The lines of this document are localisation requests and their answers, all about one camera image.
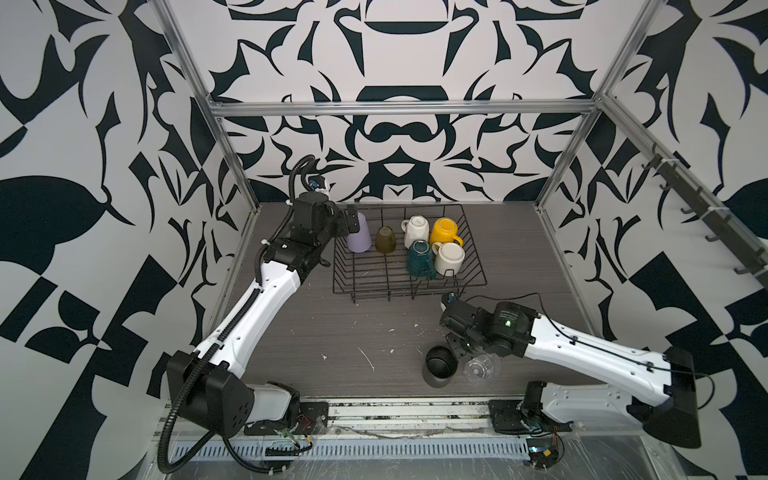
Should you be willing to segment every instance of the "purple cup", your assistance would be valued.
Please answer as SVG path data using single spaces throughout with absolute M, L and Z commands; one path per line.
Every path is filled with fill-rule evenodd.
M 368 230 L 366 216 L 357 212 L 357 220 L 360 222 L 360 231 L 346 236 L 346 245 L 354 253 L 368 251 L 371 247 L 371 232 Z

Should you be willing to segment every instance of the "wire dish rack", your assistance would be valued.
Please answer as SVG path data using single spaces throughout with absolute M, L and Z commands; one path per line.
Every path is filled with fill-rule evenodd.
M 366 216 L 371 238 L 375 239 L 380 227 L 390 227 L 395 233 L 397 247 L 392 253 L 379 253 L 373 245 L 364 253 L 349 250 L 346 238 L 336 238 L 333 247 L 333 292 L 348 294 L 352 301 L 362 298 L 393 296 L 433 295 L 445 292 L 464 292 L 469 286 L 484 286 L 488 283 L 480 263 L 472 231 L 460 204 L 447 205 L 376 205 L 359 206 L 358 210 Z M 400 224 L 403 220 L 421 215 L 429 222 L 430 232 L 435 221 L 441 217 L 454 220 L 458 225 L 458 235 L 464 240 L 465 259 L 458 274 L 428 280 L 425 277 L 413 277 L 406 269 L 408 250 L 403 245 L 405 234 Z

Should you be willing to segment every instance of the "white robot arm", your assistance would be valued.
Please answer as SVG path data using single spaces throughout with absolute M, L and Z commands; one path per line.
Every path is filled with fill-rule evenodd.
M 339 209 L 322 193 L 325 181 L 321 176 L 306 179 L 315 163 L 316 158 L 309 155 L 291 170 L 288 213 L 273 235 L 263 242 L 248 290 L 192 353 L 178 351 L 168 361 L 166 373 L 173 402 L 157 447 L 157 467 L 165 474 L 189 462 L 216 434 L 221 435 L 227 450 L 243 467 L 252 472 L 271 472 L 240 458 L 228 439 L 247 423 L 291 416 L 287 411 L 291 405 L 294 409 L 298 406 L 298 394 L 271 384 L 251 389 L 240 377 L 280 307 L 318 263 L 330 266 L 321 257 L 328 242 L 360 228 L 356 207 Z M 307 191 L 296 198 L 293 182 L 300 170 Z M 288 233 L 280 237 L 292 218 Z M 204 427 L 208 433 L 182 458 L 169 462 L 170 435 L 179 416 Z
M 511 301 L 499 301 L 491 313 L 447 293 L 441 307 L 440 325 L 451 332 L 447 339 L 456 358 L 515 355 L 606 382 L 531 382 L 519 408 L 501 415 L 505 426 L 497 430 L 524 434 L 547 424 L 610 418 L 642 425 L 648 434 L 672 445 L 701 446 L 694 364 L 688 352 L 670 347 L 656 353 L 608 342 Z

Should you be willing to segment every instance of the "black and white patterned wall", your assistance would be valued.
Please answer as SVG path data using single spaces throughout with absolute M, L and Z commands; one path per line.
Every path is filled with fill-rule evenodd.
M 0 7 L 3 478 L 135 478 L 248 214 L 144 0 Z
M 171 0 L 213 99 L 250 102 L 588 97 L 642 3 Z
M 535 200 L 578 114 L 228 118 L 262 201 L 285 200 L 305 154 L 337 201 Z
M 641 0 L 171 0 L 221 102 L 590 98 Z M 576 114 L 229 118 L 260 200 L 535 200 Z
M 768 238 L 768 4 L 670 0 L 617 88 L 624 103 L 759 237 Z M 603 116 L 546 211 L 607 339 L 681 346 L 712 375 L 694 477 L 768 475 L 768 292 Z M 697 381 L 700 404 L 711 392 Z

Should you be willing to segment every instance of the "white mug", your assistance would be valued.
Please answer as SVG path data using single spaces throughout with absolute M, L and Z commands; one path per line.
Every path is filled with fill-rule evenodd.
M 462 269 L 464 249 L 458 243 L 434 242 L 432 251 L 435 253 L 435 270 L 443 276 L 454 276 Z
M 400 228 L 406 232 L 406 238 L 403 241 L 406 248 L 410 248 L 411 244 L 417 240 L 429 238 L 429 222 L 421 215 L 411 217 L 411 220 L 403 220 Z

